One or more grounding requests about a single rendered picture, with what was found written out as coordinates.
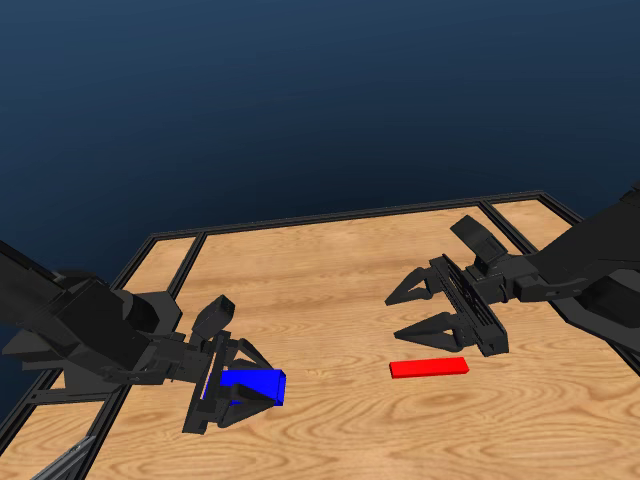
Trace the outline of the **thin red peg bar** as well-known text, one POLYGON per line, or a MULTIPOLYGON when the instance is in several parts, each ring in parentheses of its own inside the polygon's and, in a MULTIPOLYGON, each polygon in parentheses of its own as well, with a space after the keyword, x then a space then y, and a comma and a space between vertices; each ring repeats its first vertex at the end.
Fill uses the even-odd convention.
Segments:
POLYGON ((463 357, 448 357, 393 361, 389 370, 393 379, 404 379, 462 375, 469 372, 469 366, 463 357))

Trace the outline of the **blue hollow socket block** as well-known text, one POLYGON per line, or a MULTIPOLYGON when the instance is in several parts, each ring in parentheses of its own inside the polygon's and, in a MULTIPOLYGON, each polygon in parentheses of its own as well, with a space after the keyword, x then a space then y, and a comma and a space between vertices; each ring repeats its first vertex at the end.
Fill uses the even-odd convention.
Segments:
POLYGON ((284 403, 286 375, 282 370, 248 369, 223 370, 219 384, 231 387, 238 383, 275 401, 276 406, 284 403))

